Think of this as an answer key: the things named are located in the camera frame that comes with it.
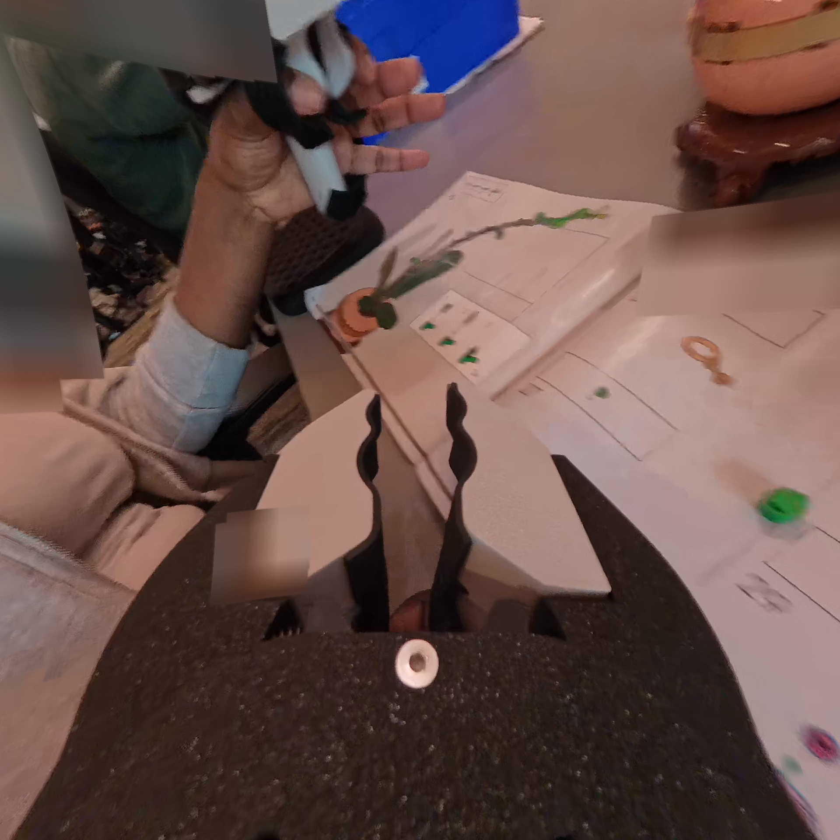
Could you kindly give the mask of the brick orchid in pink pot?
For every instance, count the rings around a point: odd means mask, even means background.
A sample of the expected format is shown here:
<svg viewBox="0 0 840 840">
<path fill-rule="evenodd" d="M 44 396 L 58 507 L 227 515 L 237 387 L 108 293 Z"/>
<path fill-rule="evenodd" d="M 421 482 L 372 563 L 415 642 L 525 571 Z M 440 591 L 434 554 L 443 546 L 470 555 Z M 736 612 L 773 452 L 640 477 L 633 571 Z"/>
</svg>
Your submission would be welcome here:
<svg viewBox="0 0 840 840">
<path fill-rule="evenodd" d="M 839 97 L 838 1 L 698 1 L 688 39 L 706 99 L 774 116 Z"/>
</svg>

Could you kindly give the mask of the person's left forearm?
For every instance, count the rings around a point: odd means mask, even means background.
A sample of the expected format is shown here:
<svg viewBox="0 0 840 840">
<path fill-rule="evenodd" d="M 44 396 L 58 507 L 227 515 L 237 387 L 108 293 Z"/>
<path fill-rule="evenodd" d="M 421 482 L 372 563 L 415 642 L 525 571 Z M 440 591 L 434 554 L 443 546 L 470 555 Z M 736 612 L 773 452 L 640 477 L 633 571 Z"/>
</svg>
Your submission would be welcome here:
<svg viewBox="0 0 840 840">
<path fill-rule="evenodd" d="M 187 454 L 234 404 L 249 360 L 274 225 L 213 177 L 198 180 L 178 281 L 134 362 L 62 386 L 63 414 Z"/>
</svg>

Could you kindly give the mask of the grey desk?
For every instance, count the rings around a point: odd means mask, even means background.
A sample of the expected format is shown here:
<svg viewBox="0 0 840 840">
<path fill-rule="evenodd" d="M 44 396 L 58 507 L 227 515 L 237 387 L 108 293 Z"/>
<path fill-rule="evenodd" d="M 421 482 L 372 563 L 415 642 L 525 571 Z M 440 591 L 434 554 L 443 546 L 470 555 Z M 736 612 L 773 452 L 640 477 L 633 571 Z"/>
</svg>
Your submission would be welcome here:
<svg viewBox="0 0 840 840">
<path fill-rule="evenodd" d="M 428 245 L 455 211 L 469 221 L 538 198 L 602 199 L 610 234 L 560 234 L 586 254 L 488 257 L 398 307 L 410 322 L 457 288 L 536 339 L 560 343 L 487 380 L 516 422 L 569 459 L 661 553 L 734 666 L 783 787 L 818 838 L 838 838 L 838 764 L 802 745 L 838 740 L 838 311 L 639 318 L 631 300 L 648 219 L 681 199 L 670 130 L 697 104 L 684 29 L 689 2 L 525 2 L 546 13 L 535 46 L 490 70 L 448 115 L 397 138 L 430 140 L 426 170 L 373 187 L 399 245 Z M 715 385 L 680 348 L 718 345 Z M 806 517 L 765 521 L 761 496 L 806 494 Z"/>
</svg>

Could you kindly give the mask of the blue plastic bin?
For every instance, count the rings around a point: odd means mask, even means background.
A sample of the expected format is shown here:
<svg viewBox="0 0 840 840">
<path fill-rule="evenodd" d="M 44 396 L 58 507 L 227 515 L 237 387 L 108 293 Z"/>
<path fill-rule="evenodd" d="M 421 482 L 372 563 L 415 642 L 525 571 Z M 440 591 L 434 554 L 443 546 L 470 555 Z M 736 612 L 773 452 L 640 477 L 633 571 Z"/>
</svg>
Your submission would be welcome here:
<svg viewBox="0 0 840 840">
<path fill-rule="evenodd" d="M 420 91 L 446 93 L 519 34 L 518 1 L 347 1 L 342 26 L 382 63 L 415 58 Z"/>
</svg>

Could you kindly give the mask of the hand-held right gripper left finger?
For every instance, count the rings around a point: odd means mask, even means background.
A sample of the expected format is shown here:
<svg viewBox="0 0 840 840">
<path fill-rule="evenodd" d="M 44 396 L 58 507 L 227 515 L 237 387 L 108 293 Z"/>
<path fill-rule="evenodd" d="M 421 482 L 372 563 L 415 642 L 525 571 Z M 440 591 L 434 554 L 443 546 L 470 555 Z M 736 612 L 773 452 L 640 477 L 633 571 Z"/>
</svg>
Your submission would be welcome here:
<svg viewBox="0 0 840 840">
<path fill-rule="evenodd" d="M 380 397 L 355 394 L 283 448 L 256 507 L 256 592 L 324 605 L 331 631 L 389 629 L 381 433 Z"/>
</svg>

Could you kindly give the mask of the person's left hand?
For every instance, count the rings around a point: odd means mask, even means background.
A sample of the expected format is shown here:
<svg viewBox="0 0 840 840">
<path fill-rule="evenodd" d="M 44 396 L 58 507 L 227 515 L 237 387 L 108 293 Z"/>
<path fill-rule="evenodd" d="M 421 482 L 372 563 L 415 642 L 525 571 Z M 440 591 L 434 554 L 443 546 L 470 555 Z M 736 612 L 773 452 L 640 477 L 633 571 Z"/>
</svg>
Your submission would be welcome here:
<svg viewBox="0 0 840 840">
<path fill-rule="evenodd" d="M 367 145 L 362 139 L 431 123 L 445 114 L 444 93 L 419 92 L 423 67 L 413 57 L 376 61 L 367 46 L 349 36 L 355 71 L 345 100 L 365 115 L 349 127 L 332 125 L 332 150 L 342 175 L 371 176 L 423 169 L 424 150 Z M 208 151 L 192 203 L 190 226 L 209 208 L 240 213 L 261 223 L 284 224 L 313 200 L 287 142 L 267 127 L 243 92 L 227 94 L 209 131 Z"/>
</svg>

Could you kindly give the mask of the black mesh chair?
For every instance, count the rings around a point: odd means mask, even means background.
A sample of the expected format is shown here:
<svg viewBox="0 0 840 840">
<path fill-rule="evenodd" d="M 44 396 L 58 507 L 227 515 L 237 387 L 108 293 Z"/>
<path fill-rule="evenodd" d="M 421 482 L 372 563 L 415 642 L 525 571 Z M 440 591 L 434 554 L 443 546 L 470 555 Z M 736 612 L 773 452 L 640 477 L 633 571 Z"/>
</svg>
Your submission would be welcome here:
<svg viewBox="0 0 840 840">
<path fill-rule="evenodd" d="M 381 219 L 364 206 L 350 220 L 335 222 L 310 209 L 275 234 L 266 264 L 260 317 L 277 310 L 295 317 L 307 310 L 305 292 L 324 286 L 379 247 Z"/>
</svg>

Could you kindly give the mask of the tan ring brick piece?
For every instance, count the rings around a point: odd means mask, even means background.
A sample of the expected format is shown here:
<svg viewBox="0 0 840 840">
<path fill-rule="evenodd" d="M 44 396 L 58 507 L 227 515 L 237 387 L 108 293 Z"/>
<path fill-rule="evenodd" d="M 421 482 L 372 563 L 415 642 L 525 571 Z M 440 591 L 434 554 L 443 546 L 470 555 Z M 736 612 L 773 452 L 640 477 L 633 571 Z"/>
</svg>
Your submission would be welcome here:
<svg viewBox="0 0 840 840">
<path fill-rule="evenodd" d="M 686 336 L 680 342 L 683 353 L 698 362 L 710 376 L 715 385 L 729 386 L 732 377 L 722 369 L 722 353 L 718 345 L 700 336 Z"/>
</svg>

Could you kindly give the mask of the brown wooden stand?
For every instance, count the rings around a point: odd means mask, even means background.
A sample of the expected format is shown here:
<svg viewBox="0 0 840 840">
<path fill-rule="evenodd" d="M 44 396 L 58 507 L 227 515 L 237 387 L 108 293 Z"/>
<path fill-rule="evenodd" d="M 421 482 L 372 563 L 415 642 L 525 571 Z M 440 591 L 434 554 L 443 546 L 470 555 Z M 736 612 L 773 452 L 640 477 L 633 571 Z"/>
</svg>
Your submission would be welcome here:
<svg viewBox="0 0 840 840">
<path fill-rule="evenodd" d="M 775 116 L 740 114 L 706 102 L 678 126 L 674 142 L 707 174 L 710 205 L 745 204 L 773 169 L 838 156 L 839 101 Z"/>
</svg>

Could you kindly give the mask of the green round brick piece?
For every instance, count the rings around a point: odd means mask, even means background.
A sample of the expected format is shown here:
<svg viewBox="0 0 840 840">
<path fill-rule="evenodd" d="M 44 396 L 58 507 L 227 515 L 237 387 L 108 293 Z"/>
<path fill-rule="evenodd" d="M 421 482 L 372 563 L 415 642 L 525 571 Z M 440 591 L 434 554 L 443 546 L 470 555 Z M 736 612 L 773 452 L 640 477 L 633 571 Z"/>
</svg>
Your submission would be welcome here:
<svg viewBox="0 0 840 840">
<path fill-rule="evenodd" d="M 787 525 L 802 521 L 811 507 L 811 499 L 789 487 L 776 487 L 759 499 L 757 512 L 767 522 Z"/>
</svg>

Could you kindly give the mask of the open instruction booklet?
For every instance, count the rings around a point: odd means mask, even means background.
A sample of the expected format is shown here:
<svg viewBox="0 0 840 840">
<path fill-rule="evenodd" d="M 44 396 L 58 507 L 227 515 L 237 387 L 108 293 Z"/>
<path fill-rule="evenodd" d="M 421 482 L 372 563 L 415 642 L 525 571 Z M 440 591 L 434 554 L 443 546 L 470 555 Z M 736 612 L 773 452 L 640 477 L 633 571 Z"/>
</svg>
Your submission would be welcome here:
<svg viewBox="0 0 840 840">
<path fill-rule="evenodd" d="M 838 220 L 816 200 L 689 213 L 469 172 L 307 294 L 459 264 L 344 339 L 440 499 L 432 395 L 471 382 L 677 571 L 805 823 L 838 838 Z"/>
</svg>

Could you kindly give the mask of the person's light grey sweatshirt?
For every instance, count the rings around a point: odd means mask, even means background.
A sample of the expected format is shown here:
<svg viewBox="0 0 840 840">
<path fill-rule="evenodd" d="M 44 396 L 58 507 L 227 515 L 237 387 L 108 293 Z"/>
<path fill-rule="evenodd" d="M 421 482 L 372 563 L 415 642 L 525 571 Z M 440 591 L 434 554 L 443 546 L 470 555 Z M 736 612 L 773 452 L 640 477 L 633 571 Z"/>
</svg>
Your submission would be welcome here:
<svg viewBox="0 0 840 840">
<path fill-rule="evenodd" d="M 58 413 L 2 415 L 1 831 L 56 765 L 93 671 L 138 590 L 256 463 L 161 446 L 133 368 L 61 386 Z"/>
</svg>

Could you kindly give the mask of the dark green cloth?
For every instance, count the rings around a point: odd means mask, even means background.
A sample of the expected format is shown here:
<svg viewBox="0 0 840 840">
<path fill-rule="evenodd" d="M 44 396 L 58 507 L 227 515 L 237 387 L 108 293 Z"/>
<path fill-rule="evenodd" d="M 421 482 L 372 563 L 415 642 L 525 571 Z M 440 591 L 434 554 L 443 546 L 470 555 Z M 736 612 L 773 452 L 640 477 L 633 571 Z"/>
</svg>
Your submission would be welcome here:
<svg viewBox="0 0 840 840">
<path fill-rule="evenodd" d="M 205 132 L 148 65 L 11 38 L 35 114 L 64 152 L 144 222 L 183 238 Z"/>
</svg>

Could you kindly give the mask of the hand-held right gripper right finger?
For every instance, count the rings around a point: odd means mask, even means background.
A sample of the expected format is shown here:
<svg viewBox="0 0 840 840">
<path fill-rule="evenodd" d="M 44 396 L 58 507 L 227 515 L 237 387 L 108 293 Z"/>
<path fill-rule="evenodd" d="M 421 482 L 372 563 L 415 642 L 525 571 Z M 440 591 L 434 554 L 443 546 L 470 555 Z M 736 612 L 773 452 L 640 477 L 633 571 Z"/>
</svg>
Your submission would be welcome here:
<svg viewBox="0 0 840 840">
<path fill-rule="evenodd" d="M 554 599 L 612 586 L 549 450 L 481 394 L 450 384 L 455 479 L 434 582 L 432 632 L 560 632 Z"/>
</svg>

